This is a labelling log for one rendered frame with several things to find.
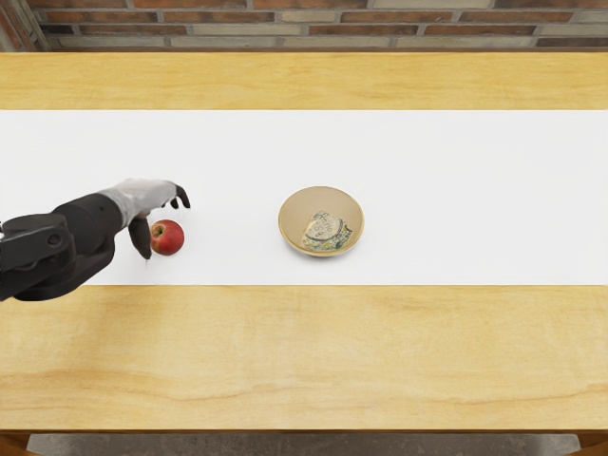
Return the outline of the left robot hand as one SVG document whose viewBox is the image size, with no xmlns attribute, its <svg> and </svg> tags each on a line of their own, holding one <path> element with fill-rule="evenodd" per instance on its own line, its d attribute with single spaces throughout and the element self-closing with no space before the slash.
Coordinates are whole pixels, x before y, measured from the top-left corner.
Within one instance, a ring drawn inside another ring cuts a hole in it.
<svg viewBox="0 0 608 456">
<path fill-rule="evenodd" d="M 174 209 L 180 204 L 190 208 L 186 191 L 171 180 L 127 179 L 99 191 L 119 209 L 121 228 L 127 228 L 131 242 L 144 258 L 152 256 L 151 234 L 147 216 L 169 203 Z"/>
</svg>

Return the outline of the beige patterned plate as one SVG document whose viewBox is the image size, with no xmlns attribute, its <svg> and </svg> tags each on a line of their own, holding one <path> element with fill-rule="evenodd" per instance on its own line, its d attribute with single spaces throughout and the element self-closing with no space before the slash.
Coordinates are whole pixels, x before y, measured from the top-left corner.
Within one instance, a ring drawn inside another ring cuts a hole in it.
<svg viewBox="0 0 608 456">
<path fill-rule="evenodd" d="M 290 195 L 277 216 L 287 244 L 312 257 L 333 257 L 350 250 L 365 228 L 360 204 L 343 190 L 330 186 L 303 188 Z"/>
</svg>

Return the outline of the red apple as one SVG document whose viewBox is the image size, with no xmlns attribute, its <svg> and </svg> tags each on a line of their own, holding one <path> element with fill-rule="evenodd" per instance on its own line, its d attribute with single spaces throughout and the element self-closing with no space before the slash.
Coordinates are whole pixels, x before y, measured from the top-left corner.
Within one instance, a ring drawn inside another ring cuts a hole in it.
<svg viewBox="0 0 608 456">
<path fill-rule="evenodd" d="M 156 221 L 150 227 L 150 236 L 152 251 L 166 257 L 177 253 L 184 243 L 183 229 L 171 219 Z"/>
</svg>

